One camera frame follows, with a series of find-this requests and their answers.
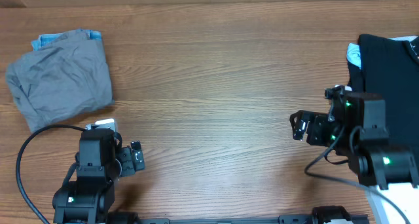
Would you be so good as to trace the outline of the grey cotton shorts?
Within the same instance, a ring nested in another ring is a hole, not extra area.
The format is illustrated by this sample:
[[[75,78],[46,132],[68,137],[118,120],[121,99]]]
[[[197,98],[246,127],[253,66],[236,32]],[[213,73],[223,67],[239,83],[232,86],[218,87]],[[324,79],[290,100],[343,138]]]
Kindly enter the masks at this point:
[[[113,104],[103,41],[80,31],[25,53],[5,81],[31,132]]]

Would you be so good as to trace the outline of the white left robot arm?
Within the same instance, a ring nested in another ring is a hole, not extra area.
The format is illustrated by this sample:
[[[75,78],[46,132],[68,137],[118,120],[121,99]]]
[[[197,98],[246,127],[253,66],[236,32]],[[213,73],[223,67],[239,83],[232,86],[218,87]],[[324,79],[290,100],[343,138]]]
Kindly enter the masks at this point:
[[[136,213],[110,212],[120,177],[145,168],[141,143],[81,140],[78,162],[53,197],[55,223],[139,223]]]

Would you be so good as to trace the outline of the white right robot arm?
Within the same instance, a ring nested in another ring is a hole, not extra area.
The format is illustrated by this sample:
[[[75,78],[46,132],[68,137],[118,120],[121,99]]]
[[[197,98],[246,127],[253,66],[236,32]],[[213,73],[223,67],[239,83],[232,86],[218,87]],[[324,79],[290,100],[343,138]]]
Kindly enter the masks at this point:
[[[377,223],[417,223],[412,199],[418,196],[418,166],[410,148],[390,143],[384,98],[336,85],[325,89],[325,99],[328,113],[300,110],[289,118],[294,140],[326,148],[304,173],[364,190]],[[310,171],[331,151],[357,181]]]

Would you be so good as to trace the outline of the black t-shirt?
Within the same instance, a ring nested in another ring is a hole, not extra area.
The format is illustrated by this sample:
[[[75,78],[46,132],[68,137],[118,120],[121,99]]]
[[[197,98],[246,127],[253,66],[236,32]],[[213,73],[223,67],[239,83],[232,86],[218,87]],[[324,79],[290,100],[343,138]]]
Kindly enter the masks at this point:
[[[413,42],[361,34],[362,69],[348,61],[348,85],[381,95],[393,143],[418,145],[418,37]]]

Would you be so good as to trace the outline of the light blue garment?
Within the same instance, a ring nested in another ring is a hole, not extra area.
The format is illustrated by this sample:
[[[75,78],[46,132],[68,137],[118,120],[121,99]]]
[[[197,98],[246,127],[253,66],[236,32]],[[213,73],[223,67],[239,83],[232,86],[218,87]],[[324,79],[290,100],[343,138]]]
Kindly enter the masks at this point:
[[[393,37],[393,41],[408,41],[413,42],[417,36],[403,36],[403,37]],[[346,59],[354,66],[362,69],[361,66],[361,51],[360,47],[357,44],[350,43],[346,52]]]

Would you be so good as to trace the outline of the folded blue denim jeans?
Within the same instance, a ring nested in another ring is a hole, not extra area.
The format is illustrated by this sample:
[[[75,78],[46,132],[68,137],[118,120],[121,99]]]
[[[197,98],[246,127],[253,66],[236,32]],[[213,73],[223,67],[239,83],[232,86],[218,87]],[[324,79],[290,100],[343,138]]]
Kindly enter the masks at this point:
[[[68,31],[68,33],[75,33],[83,31],[88,34],[89,39],[93,40],[102,40],[102,34],[100,31],[94,31],[91,29],[75,29]],[[40,35],[36,40],[33,40],[31,42],[32,49],[34,51],[38,51],[40,48],[44,47],[45,45],[48,45],[49,43],[53,42],[57,38],[59,38],[61,35],[65,34],[63,33],[50,33],[50,34],[42,34]]]

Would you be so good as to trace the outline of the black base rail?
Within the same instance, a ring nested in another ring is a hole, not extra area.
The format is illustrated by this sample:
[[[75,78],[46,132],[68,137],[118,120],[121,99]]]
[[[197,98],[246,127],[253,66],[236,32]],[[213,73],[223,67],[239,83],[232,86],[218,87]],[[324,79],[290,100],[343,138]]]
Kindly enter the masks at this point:
[[[142,219],[134,212],[111,212],[110,224],[369,224],[368,215],[349,214],[343,206],[319,206],[310,214],[224,219]]]

